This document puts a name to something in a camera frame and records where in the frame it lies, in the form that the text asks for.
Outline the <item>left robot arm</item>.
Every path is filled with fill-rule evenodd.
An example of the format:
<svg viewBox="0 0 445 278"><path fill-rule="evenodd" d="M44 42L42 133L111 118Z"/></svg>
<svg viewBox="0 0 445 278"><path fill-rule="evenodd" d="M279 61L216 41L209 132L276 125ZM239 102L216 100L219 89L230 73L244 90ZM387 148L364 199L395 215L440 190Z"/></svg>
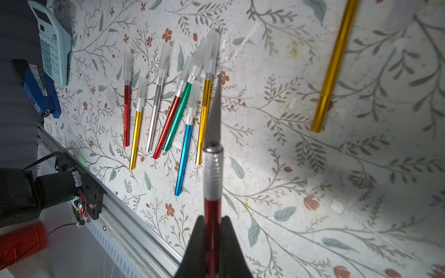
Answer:
<svg viewBox="0 0 445 278"><path fill-rule="evenodd" d="M34 178L31 171L1 169L1 228L36 220L47 209L75 198L69 171Z"/></svg>

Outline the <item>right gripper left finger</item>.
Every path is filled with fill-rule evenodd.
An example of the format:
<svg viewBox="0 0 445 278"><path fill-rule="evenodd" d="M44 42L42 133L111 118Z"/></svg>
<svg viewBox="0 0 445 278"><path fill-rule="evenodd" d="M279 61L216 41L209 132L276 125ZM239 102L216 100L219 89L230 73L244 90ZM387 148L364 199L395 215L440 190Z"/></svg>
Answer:
<svg viewBox="0 0 445 278"><path fill-rule="evenodd" d="M194 225L183 260L174 278L205 278L205 226L200 215Z"/></svg>

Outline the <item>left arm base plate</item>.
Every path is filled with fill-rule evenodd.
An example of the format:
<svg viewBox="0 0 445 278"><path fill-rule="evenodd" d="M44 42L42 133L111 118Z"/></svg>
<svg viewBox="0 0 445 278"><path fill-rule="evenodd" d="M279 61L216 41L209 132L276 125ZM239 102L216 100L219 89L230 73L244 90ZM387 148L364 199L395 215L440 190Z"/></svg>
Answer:
<svg viewBox="0 0 445 278"><path fill-rule="evenodd" d="M55 168L58 172L69 171L73 176L77 193L72 205L79 218L85 222L98 220L102 212L105 194L102 184L70 154L58 154Z"/></svg>

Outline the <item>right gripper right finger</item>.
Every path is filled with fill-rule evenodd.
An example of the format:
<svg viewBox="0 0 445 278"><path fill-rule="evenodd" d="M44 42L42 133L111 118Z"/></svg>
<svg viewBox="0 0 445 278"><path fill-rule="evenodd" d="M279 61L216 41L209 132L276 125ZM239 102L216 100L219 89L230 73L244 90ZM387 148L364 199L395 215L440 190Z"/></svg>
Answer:
<svg viewBox="0 0 445 278"><path fill-rule="evenodd" d="M220 230L220 277L252 278L239 245L233 224L228 216L221 220Z"/></svg>

